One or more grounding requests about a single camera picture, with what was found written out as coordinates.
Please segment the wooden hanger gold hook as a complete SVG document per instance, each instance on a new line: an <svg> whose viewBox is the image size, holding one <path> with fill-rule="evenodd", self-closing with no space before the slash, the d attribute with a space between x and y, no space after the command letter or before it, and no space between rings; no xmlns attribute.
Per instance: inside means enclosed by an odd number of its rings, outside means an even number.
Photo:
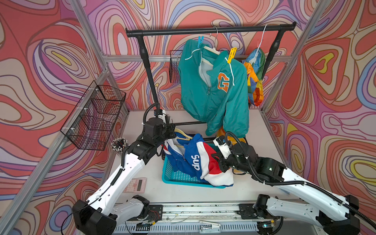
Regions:
<svg viewBox="0 0 376 235"><path fill-rule="evenodd" d="M177 127L175 127L174 129L174 133L176 135L175 139L177 140L190 141L193 139L192 136L186 134L184 131L182 131L181 129Z"/></svg>

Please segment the blue white red jacket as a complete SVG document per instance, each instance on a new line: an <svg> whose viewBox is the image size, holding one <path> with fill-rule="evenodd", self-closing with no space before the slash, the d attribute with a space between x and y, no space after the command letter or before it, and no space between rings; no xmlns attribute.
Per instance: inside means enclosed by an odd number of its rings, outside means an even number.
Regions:
<svg viewBox="0 0 376 235"><path fill-rule="evenodd" d="M231 170L222 172L217 161L212 158L217 148L205 142L200 134L190 141L169 139L164 143L164 153L174 171L181 171L212 186L231 187L234 175Z"/></svg>

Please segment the teal green jacket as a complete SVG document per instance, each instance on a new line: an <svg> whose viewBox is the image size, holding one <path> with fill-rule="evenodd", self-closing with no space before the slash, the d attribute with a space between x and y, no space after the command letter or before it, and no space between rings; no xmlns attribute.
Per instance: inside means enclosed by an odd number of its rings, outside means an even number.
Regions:
<svg viewBox="0 0 376 235"><path fill-rule="evenodd" d="M247 71L227 51L188 40L178 65L181 102L196 120L207 124L206 135L219 129L243 138L249 130Z"/></svg>

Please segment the blue clothespin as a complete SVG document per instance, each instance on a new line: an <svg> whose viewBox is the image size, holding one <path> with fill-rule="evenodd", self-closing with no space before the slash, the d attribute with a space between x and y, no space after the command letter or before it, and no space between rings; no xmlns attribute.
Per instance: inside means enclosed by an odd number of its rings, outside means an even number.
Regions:
<svg viewBox="0 0 376 235"><path fill-rule="evenodd" d="M197 48L200 48L200 45L203 43L204 36L198 36L197 38Z"/></svg>

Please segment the silver hook hanger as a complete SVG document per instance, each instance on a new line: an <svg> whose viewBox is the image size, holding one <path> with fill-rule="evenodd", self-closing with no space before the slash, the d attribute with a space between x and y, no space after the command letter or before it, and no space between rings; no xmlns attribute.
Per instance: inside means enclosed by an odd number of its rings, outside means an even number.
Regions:
<svg viewBox="0 0 376 235"><path fill-rule="evenodd" d="M212 47L204 46L203 49L205 49L205 50L207 50L211 53L214 53L216 55L220 55L220 52L216 49L217 37L218 37L218 28L217 28L217 26L214 26L214 28L215 28L216 34L215 34L215 37L214 37L213 46Z"/></svg>

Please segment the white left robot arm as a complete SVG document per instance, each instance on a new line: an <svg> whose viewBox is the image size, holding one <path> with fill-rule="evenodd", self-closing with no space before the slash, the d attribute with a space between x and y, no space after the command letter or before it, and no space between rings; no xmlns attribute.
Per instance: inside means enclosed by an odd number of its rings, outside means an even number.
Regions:
<svg viewBox="0 0 376 235"><path fill-rule="evenodd" d="M124 148L116 171L88 199L75 202L72 218L77 230L85 235L111 235L118 224L129 219L149 218L150 202L140 195L119 206L115 203L151 158L161 155L165 141L176 137L175 125L163 120L163 115L159 103L149 106L143 116L142 133Z"/></svg>

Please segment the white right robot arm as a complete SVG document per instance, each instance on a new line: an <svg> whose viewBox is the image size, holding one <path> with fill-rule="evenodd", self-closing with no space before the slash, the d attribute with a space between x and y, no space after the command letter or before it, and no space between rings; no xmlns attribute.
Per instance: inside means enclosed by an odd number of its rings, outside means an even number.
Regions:
<svg viewBox="0 0 376 235"><path fill-rule="evenodd" d="M303 221L323 229L328 235L358 235L361 220L375 228L373 220L359 211L359 200L352 196L331 193L304 179L284 164L272 158L260 157L251 145L236 140L232 132L213 140L219 149L213 155L222 172L236 169L250 174L252 179L267 186L276 187L302 200L301 203L284 201L260 194L256 203L247 209L244 205L240 214L249 219L283 219Z"/></svg>

